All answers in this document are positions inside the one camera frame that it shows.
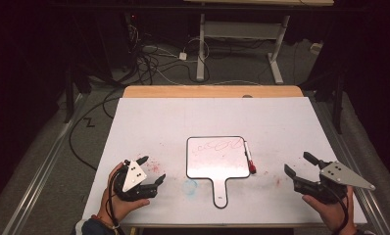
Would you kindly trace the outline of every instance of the desk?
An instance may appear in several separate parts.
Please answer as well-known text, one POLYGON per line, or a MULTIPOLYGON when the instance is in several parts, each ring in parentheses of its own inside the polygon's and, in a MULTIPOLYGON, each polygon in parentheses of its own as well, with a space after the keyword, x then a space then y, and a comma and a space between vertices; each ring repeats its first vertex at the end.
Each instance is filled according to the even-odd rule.
MULTIPOLYGON (((303 152, 309 151, 325 161, 336 159, 312 105, 301 96, 300 90, 292 86, 127 87, 83 217, 88 218, 98 210, 107 175, 114 165, 123 159, 147 155, 149 161, 143 168, 148 170, 149 177, 144 184, 163 173, 167 178, 151 205, 130 214, 125 225, 290 228, 322 225, 318 214, 293 191, 293 183, 283 171, 283 163, 287 163, 297 169, 298 175, 317 180, 318 169, 302 159, 303 152), (208 98, 214 94, 225 97, 225 89, 229 91, 226 97, 237 98, 208 98), (151 98, 168 97, 169 92, 176 97, 179 90, 180 95, 191 98, 151 98), (294 98, 283 98, 282 94, 294 98), (244 95, 257 98, 239 98, 244 95), (220 210, 213 204, 211 182, 188 181, 185 142, 190 136, 229 134, 249 141, 258 173, 243 180, 228 180, 228 206, 220 210), (188 182, 196 184, 195 194, 185 191, 188 182)), ((366 223, 358 203, 355 222, 366 223)))
MULTIPOLYGON (((227 4, 255 4, 255 5, 306 5, 306 6, 332 6, 332 0, 187 0, 190 2, 199 2, 203 5, 210 3, 227 4)), ((199 33, 199 56, 197 64, 197 80, 204 80, 205 56, 204 45, 205 37, 224 37, 224 38, 253 38, 253 39, 275 39, 274 50, 268 53, 268 62, 273 74, 274 82, 277 85, 283 84, 280 69, 277 65, 277 55, 280 51, 284 33, 287 29, 290 16, 284 16, 282 23, 230 23, 230 22, 207 22, 205 14, 201 14, 200 33, 199 33)))

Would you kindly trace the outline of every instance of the dark background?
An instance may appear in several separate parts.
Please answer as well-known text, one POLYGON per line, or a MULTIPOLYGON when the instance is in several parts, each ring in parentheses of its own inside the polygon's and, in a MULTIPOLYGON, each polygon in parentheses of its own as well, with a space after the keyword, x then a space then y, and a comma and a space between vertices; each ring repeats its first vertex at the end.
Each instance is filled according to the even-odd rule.
MULTIPOLYGON (((390 170, 390 1, 368 3, 373 4, 369 14, 339 17, 334 24, 331 17, 293 16, 285 40, 324 39, 309 81, 301 86, 320 91, 320 100, 327 100, 336 88, 338 71, 342 72, 356 114, 390 170), (325 29, 303 30, 304 24, 325 29)), ((0 193, 36 133, 59 109, 68 64, 82 63, 110 76, 113 64, 127 60, 108 60, 114 52, 103 49, 107 40, 124 40, 122 32, 98 33, 104 25, 116 30, 119 25, 110 22, 118 16, 96 16, 81 13, 75 23, 70 13, 53 11, 43 1, 0 1, 0 193)), ((174 17, 140 14, 138 23, 143 30, 181 46, 199 30, 198 17, 182 15, 180 21, 174 17)))

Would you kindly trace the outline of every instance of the gray floor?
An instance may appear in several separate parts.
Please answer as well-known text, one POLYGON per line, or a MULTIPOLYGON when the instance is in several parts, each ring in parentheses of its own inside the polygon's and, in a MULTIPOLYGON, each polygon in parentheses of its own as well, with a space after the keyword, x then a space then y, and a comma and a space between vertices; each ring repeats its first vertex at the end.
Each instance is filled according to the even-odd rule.
MULTIPOLYGON (((317 58, 309 52, 310 46, 311 43, 308 41, 293 46, 283 45, 277 62, 285 84, 299 84, 308 77, 317 58)), ((180 52, 168 45, 160 47, 168 52, 158 50, 158 53, 172 53, 177 56, 180 52)), ((232 53, 229 54, 226 44, 212 44, 210 57, 207 59, 210 79, 206 84, 274 85, 265 59, 265 54, 270 52, 272 47, 273 44, 268 41, 256 49, 233 46, 232 53)), ((153 51, 154 48, 148 47, 146 50, 153 51)), ((162 64, 173 60, 167 57, 157 56, 156 58, 162 64)), ((196 60, 196 56, 190 56, 188 60, 196 60)), ((181 64, 189 67, 190 75, 194 79, 196 64, 181 64)), ((170 66, 158 67, 158 71, 170 66)), ((120 70, 114 70, 116 77, 122 74, 120 70)), ((153 77, 153 84, 194 85, 196 83, 189 80, 187 68, 179 66, 162 71, 162 73, 158 72, 153 77)), ((80 114, 102 102, 112 90, 112 87, 93 82, 91 94, 78 95, 75 118, 79 118, 80 114)), ((120 97, 121 94, 122 91, 119 90, 111 97, 120 97)), ((305 94, 312 99, 312 92, 305 94)), ((116 103, 116 101, 107 103, 109 114, 115 113, 116 103)), ((329 102, 313 102, 313 104, 338 159, 357 170, 377 187, 372 194, 357 191, 368 219, 368 224, 364 225, 364 229, 377 234, 390 234, 390 174, 376 155, 364 128, 354 114, 352 104, 345 95, 341 118, 343 134, 341 135, 334 131, 330 123, 329 112, 332 104, 329 102)), ((95 171, 76 159, 70 149, 67 133, 70 133, 76 119, 70 123, 64 123, 65 105, 64 97, 62 97, 61 110, 37 134, 35 141, 4 189, 0 197, 0 234, 11 220, 15 222, 14 227, 11 228, 11 231, 17 231, 15 234, 69 234, 73 225, 81 218, 95 171), (29 185, 35 186, 32 189, 36 188, 36 190, 26 191, 29 185), (22 202, 23 198, 32 200, 22 202), (12 218, 15 212, 19 212, 19 217, 12 218)), ((93 110, 86 117, 91 118, 90 125, 93 127, 86 127, 85 120, 78 123, 72 136, 73 148, 84 160, 97 166, 112 120, 101 107, 93 110)), ((323 227, 313 227, 295 228, 295 234, 330 233, 323 227)))

